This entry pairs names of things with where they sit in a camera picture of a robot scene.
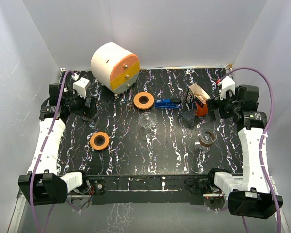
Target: brown box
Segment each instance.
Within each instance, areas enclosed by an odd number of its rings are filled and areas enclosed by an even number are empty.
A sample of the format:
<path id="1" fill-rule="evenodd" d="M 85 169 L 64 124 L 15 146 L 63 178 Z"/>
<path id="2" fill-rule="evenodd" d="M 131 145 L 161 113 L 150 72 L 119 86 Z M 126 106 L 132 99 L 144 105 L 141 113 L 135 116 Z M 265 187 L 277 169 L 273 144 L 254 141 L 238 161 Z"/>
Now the brown box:
<path id="1" fill-rule="evenodd" d="M 197 107 L 196 115 L 202 117 L 208 112 L 206 100 L 209 98 L 210 96 L 206 91 L 204 91 L 199 85 L 193 84 L 188 87 L 185 102 L 189 105 L 190 109 Z"/>

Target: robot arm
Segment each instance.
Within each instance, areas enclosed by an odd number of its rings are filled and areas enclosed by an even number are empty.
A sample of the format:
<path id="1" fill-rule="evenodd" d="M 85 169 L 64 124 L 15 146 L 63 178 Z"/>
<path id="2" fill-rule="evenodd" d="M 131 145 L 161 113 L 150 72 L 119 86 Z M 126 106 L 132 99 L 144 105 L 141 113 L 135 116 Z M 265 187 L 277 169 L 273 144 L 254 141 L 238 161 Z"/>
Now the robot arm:
<path id="1" fill-rule="evenodd" d="M 83 171 L 72 171 L 62 177 L 58 177 L 57 158 L 61 137 L 65 130 L 65 124 L 71 113 L 81 116 L 90 122 L 96 113 L 96 99 L 87 92 L 90 81 L 80 78 L 73 83 L 73 87 L 65 86 L 61 99 L 60 110 L 56 116 L 49 139 L 45 143 L 45 138 L 54 118 L 56 103 L 60 91 L 60 83 L 51 84 L 49 98 L 41 106 L 40 111 L 40 134 L 33 156 L 32 163 L 27 171 L 27 175 L 21 175 L 18 179 L 18 186 L 30 202 L 29 187 L 33 168 L 36 164 L 40 149 L 43 143 L 44 149 L 34 177 L 34 205 L 64 203 L 69 192 L 75 188 L 87 189 L 85 173 Z"/>
<path id="2" fill-rule="evenodd" d="M 211 121 L 215 121 L 216 109 L 223 119 L 233 117 L 242 145 L 243 181 L 239 183 L 228 171 L 214 168 L 208 174 L 209 184 L 225 193 L 231 214 L 267 219 L 276 209 L 259 160 L 259 141 L 267 123 L 266 114 L 257 111 L 259 89 L 248 85 L 235 89 L 230 77 L 218 85 L 222 87 L 220 96 L 207 100 L 208 113 Z M 265 144 L 266 139 L 261 150 L 268 174 Z M 276 197 L 281 207 L 282 197 Z"/>

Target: orange ring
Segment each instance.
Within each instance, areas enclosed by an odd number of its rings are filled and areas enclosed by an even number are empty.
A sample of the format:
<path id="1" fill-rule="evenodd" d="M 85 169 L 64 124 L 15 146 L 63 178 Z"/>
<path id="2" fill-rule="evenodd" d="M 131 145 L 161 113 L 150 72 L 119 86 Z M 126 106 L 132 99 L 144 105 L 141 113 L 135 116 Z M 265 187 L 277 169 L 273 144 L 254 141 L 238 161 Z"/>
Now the orange ring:
<path id="1" fill-rule="evenodd" d="M 109 144 L 109 136 L 104 132 L 95 133 L 90 140 L 91 146 L 95 150 L 103 150 Z"/>
<path id="2" fill-rule="evenodd" d="M 148 92 L 140 92 L 134 97 L 134 104 L 136 108 L 145 110 L 149 109 L 154 104 L 154 97 Z"/>

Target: white backdrop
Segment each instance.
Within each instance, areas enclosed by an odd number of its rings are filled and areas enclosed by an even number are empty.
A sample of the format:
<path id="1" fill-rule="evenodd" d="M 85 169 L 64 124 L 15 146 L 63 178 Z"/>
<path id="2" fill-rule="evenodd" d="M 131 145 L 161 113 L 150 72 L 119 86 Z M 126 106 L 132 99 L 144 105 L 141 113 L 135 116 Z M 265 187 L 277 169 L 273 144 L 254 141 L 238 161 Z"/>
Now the white backdrop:
<path id="1" fill-rule="evenodd" d="M 59 67 L 113 41 L 141 67 L 233 63 L 266 0 L 23 0 Z"/>
<path id="2" fill-rule="evenodd" d="M 233 67 L 255 67 L 269 79 L 274 92 L 274 120 L 267 139 L 267 158 L 291 231 L 291 0 L 268 1 Z M 259 110 L 269 114 L 269 92 L 263 79 L 236 71 L 238 84 L 260 88 Z"/>
<path id="3" fill-rule="evenodd" d="M 21 0 L 0 0 L 0 233 L 7 232 L 59 68 Z"/>

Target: black table surface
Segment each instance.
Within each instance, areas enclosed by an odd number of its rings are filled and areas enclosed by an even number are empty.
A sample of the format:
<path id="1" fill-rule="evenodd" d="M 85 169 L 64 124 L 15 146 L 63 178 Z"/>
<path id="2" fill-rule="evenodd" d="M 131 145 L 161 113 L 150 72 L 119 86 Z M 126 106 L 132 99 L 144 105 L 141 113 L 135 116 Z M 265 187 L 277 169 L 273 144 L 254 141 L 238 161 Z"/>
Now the black table surface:
<path id="1" fill-rule="evenodd" d="M 87 175 L 207 174 L 213 167 L 242 173 L 241 144 L 231 119 L 221 120 L 217 115 L 217 121 L 210 122 L 207 115 L 196 117 L 190 130 L 179 116 L 187 110 L 186 104 L 182 109 L 152 107 L 148 111 L 156 115 L 158 123 L 145 130 L 138 124 L 145 110 L 133 104 L 133 97 L 142 91 L 155 99 L 181 98 L 184 102 L 187 87 L 194 83 L 210 97 L 217 96 L 215 82 L 225 73 L 223 68 L 141 70 L 137 82 L 115 97 L 90 71 L 78 71 L 80 77 L 91 81 L 89 91 L 97 98 L 98 118 L 88 124 L 80 116 L 69 117 L 59 147 L 58 173 L 84 169 Z M 198 130 L 204 128 L 215 129 L 218 137 L 208 153 L 199 154 L 193 145 Z M 105 150 L 96 151 L 90 146 L 96 132 L 110 137 Z"/>

